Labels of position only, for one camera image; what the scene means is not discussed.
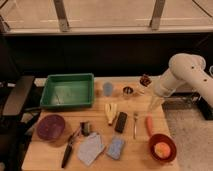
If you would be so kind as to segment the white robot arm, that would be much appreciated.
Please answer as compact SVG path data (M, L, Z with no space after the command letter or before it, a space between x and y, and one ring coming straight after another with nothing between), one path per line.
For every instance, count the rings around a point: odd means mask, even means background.
M152 98L147 111L152 113L162 104L162 98L170 97L187 83L213 107L213 78L205 72L206 61L200 55L178 53L168 63L168 69L152 82Z

